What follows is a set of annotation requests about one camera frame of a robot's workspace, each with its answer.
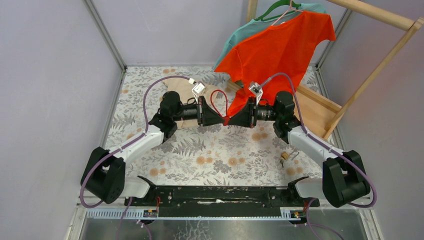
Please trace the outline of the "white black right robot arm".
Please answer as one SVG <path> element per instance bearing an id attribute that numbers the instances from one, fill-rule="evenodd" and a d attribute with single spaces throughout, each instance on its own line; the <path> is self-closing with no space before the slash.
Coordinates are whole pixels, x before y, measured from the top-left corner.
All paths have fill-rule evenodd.
<path id="1" fill-rule="evenodd" d="M 257 121 L 272 121 L 275 135 L 296 147 L 321 165 L 321 177 L 302 177 L 289 183 L 287 201 L 293 206 L 305 200 L 326 199 L 333 207 L 351 205 L 370 208 L 377 200 L 376 189 L 366 175 L 358 152 L 343 151 L 313 134 L 295 115 L 297 99 L 287 91 L 280 91 L 273 105 L 258 105 L 255 97 L 236 115 L 225 117 L 224 124 L 253 128 Z"/>

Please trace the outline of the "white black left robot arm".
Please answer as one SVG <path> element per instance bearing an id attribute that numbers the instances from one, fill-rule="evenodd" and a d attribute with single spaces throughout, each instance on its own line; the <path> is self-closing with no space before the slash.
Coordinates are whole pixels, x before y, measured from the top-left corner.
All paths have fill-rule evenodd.
<path id="1" fill-rule="evenodd" d="M 87 190 L 106 204 L 120 197 L 136 198 L 144 206 L 152 204 L 155 192 L 150 183 L 142 177 L 127 177 L 126 169 L 147 151 L 166 142 L 177 130 L 177 122 L 185 120 L 197 120 L 200 126 L 227 122 L 203 96 L 199 96 L 195 103 L 183 104 L 177 92 L 166 92 L 159 110 L 148 122 L 146 132 L 111 149 L 97 147 L 91 152 L 80 182 L 80 200 L 84 200 Z"/>

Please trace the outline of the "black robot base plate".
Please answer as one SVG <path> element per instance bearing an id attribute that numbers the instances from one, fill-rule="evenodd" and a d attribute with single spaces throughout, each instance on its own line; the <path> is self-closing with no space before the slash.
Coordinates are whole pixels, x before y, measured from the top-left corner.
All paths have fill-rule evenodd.
<path id="1" fill-rule="evenodd" d="M 318 200 L 300 197 L 295 183 L 288 186 L 178 186 L 156 185 L 148 181 L 149 190 L 143 197 L 125 200 L 132 207 L 199 208 L 199 209 L 259 209 L 284 208 L 305 210 L 309 203 L 319 207 Z"/>

